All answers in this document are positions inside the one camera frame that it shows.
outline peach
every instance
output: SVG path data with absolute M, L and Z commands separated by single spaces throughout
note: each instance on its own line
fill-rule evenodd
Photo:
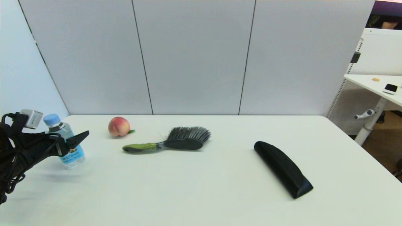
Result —
M 123 117 L 114 117 L 110 120 L 108 129 L 112 136 L 124 136 L 130 131 L 130 123 Z

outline desk leg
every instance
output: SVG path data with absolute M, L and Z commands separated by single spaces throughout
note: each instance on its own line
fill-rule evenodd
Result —
M 378 118 L 381 116 L 381 112 L 384 110 L 386 104 L 387 104 L 387 99 L 381 97 L 377 106 L 374 109 L 376 111 L 375 115 L 371 116 L 369 118 L 369 120 L 366 122 L 366 124 L 364 124 L 362 129 L 359 131 L 359 134 L 355 138 L 355 141 L 360 146 L 364 143 L 364 141 L 367 139 L 367 137 L 373 130 L 373 127 L 374 127 L 375 123 L 377 122 Z

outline water bottle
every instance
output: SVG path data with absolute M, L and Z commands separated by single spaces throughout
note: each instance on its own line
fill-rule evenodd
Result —
M 47 133 L 58 133 L 65 140 L 74 136 L 73 131 L 68 123 L 61 122 L 57 114 L 50 114 L 43 118 L 45 124 L 49 127 Z M 60 157 L 63 165 L 67 169 L 71 169 L 85 161 L 85 155 L 80 145 L 75 149 L 70 149 L 67 155 Z

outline gray partition panel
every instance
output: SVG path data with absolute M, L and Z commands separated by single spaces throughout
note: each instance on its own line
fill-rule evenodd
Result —
M 154 114 L 238 114 L 253 0 L 134 1 Z
M 258 0 L 240 114 L 325 115 L 373 0 Z
M 71 114 L 152 113 L 131 1 L 20 3 Z

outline smartphone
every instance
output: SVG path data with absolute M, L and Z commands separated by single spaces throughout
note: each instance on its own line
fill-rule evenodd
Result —
M 389 93 L 389 94 L 396 94 L 396 90 L 398 89 L 398 87 L 396 85 L 392 85 L 392 84 L 387 84 L 383 90 L 383 92 Z

